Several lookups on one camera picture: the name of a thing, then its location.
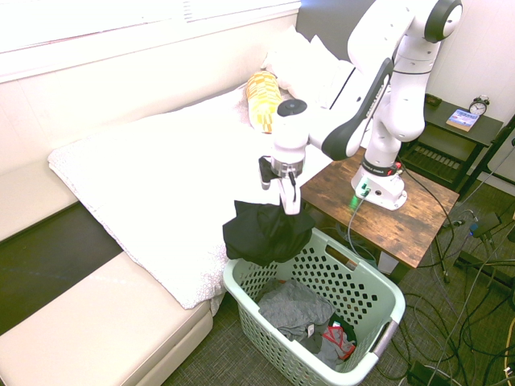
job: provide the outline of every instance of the window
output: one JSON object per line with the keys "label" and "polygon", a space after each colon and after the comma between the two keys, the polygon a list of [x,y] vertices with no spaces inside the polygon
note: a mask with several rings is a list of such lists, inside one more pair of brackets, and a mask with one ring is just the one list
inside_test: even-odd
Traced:
{"label": "window", "polygon": [[0,52],[164,19],[183,23],[181,10],[178,0],[0,2]]}
{"label": "window", "polygon": [[296,14],[299,0],[0,0],[0,83]]}

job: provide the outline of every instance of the white bedsheet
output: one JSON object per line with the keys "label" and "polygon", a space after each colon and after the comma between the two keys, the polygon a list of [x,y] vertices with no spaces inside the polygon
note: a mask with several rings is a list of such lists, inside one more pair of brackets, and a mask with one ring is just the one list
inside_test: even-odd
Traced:
{"label": "white bedsheet", "polygon": [[[270,140],[249,123],[243,85],[61,147],[48,161],[127,254],[189,309],[225,291],[222,225],[236,215],[234,200],[279,203],[277,187],[263,191],[258,173]],[[308,146],[299,184],[329,162]]]}

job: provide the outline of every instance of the nightstand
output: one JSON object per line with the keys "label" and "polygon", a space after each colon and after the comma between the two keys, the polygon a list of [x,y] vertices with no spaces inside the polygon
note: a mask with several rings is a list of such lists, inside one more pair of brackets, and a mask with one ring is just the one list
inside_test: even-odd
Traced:
{"label": "nightstand", "polygon": [[420,142],[420,138],[402,144],[400,157],[408,169],[462,194],[464,192],[460,190],[460,187],[467,185],[467,171],[482,149],[490,147],[492,140],[502,127],[502,122],[483,115],[467,132],[446,123],[457,109],[467,111],[467,109],[446,101],[442,101],[438,107],[425,104],[424,119],[426,128],[442,130],[472,144],[468,147],[471,150],[466,151],[467,157],[450,155],[437,146],[429,146]]}

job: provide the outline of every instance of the power strip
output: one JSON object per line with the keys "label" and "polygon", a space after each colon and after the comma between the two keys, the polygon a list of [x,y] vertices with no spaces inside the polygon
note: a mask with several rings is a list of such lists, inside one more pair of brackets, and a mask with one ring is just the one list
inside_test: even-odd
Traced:
{"label": "power strip", "polygon": [[[427,386],[434,372],[435,370],[432,368],[427,368],[420,362],[415,361],[407,374],[408,384],[411,386]],[[451,380],[443,378],[440,373],[436,372],[431,381],[431,386],[451,386]]]}

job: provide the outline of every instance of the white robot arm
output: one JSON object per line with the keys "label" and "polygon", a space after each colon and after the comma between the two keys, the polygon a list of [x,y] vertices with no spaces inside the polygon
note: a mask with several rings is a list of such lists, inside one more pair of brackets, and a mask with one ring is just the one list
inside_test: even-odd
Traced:
{"label": "white robot arm", "polygon": [[306,145],[333,160],[352,157],[372,116],[370,143],[351,184],[358,197],[382,207],[404,204],[407,194],[395,159],[402,142],[424,129],[426,84],[440,41],[453,32],[461,13],[460,0],[376,0],[349,38],[356,68],[332,109],[311,111],[299,100],[281,103],[270,161],[260,159],[260,169],[264,188],[278,181],[286,214],[300,210],[295,179],[303,170]]}

